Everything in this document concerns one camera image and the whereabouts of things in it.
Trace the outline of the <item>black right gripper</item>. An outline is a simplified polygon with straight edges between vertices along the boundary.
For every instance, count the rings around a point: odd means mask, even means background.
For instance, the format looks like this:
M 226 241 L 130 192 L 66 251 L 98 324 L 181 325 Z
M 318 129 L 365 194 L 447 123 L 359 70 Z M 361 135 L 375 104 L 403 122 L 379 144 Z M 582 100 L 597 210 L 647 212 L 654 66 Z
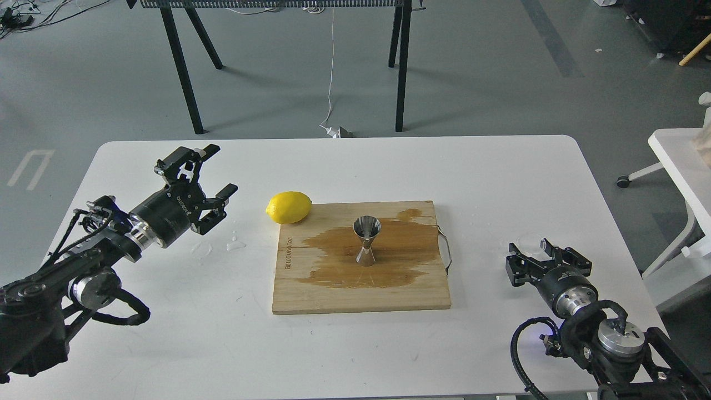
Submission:
M 511 286 L 533 284 L 553 313 L 567 319 L 582 307 L 598 300 L 598 291 L 588 281 L 592 262 L 572 247 L 561 248 L 542 239 L 542 249 L 550 261 L 539 261 L 523 254 L 505 257 L 505 270 Z

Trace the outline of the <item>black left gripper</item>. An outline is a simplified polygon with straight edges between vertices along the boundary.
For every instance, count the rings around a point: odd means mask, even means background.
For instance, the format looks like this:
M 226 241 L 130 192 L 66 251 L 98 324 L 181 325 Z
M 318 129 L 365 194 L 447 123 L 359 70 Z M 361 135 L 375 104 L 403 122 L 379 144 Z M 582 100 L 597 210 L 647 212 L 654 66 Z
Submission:
M 165 182 L 129 213 L 136 221 L 146 223 L 162 248 L 167 248 L 188 229 L 206 235 L 227 216 L 224 208 L 236 184 L 227 184 L 215 197 L 206 198 L 199 184 L 202 164 L 221 148 L 209 144 L 203 149 L 178 147 L 165 159 L 158 159 L 154 172 Z

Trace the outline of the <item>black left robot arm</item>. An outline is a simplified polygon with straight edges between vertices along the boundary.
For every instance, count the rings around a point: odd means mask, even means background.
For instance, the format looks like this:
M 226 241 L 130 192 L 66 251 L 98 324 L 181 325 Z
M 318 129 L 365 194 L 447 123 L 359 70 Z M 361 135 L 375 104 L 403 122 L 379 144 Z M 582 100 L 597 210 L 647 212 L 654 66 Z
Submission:
M 130 212 L 112 196 L 77 208 L 38 271 L 2 287 L 2 384 L 11 374 L 33 377 L 67 361 L 69 342 L 88 321 L 133 326 L 150 319 L 149 307 L 122 288 L 114 264 L 137 262 L 152 244 L 167 248 L 188 230 L 204 235 L 226 218 L 238 187 L 208 198 L 198 182 L 219 150 L 178 147 L 158 160 L 154 171 L 165 185 Z

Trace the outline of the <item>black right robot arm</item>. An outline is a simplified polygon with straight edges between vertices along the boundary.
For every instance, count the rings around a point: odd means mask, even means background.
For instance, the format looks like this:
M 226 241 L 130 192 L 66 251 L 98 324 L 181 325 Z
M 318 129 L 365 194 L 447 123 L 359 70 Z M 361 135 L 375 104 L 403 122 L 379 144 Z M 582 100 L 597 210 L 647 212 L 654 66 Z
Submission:
M 513 333 L 510 357 L 526 392 L 537 399 L 545 395 L 526 374 L 518 354 L 518 339 L 526 327 L 542 323 L 547 355 L 571 358 L 589 372 L 598 385 L 599 399 L 708 399 L 709 379 L 673 346 L 658 327 L 642 330 L 628 320 L 617 302 L 599 299 L 589 282 L 592 263 L 573 248 L 561 248 L 542 239 L 548 260 L 526 256 L 509 244 L 506 273 L 515 287 L 530 283 L 549 309 L 563 320 L 533 317 Z

